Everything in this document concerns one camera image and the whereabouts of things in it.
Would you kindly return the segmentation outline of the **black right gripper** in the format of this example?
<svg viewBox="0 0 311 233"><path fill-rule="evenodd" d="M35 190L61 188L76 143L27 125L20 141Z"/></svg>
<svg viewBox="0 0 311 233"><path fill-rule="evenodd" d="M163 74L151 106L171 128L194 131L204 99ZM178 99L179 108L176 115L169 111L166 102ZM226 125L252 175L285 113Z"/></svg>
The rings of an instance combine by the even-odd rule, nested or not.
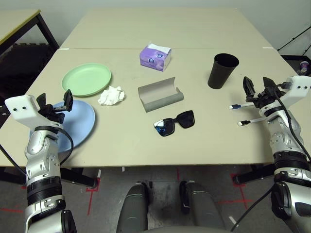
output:
<svg viewBox="0 0 311 233"><path fill-rule="evenodd" d="M263 77L264 91L259 93L257 97L255 97L255 90L253 82L250 78L243 78L243 88L246 93L246 101L252 102L256 108L263 108L266 105L273 103L277 100L277 96L283 96L283 92L277 90L275 93L275 82L267 77Z"/></svg>

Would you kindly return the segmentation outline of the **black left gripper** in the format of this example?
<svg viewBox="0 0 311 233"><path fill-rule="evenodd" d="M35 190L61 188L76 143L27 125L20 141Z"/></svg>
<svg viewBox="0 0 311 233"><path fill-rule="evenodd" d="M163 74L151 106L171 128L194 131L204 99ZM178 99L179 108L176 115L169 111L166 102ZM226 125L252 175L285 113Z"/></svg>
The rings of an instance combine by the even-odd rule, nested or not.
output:
<svg viewBox="0 0 311 233"><path fill-rule="evenodd" d="M64 106L53 107L51 104L46 104L46 94L42 93L36 98L40 110L39 114L44 116L50 121L63 124L65 114L64 111L70 112L73 106L73 95L70 89L64 94Z"/></svg>

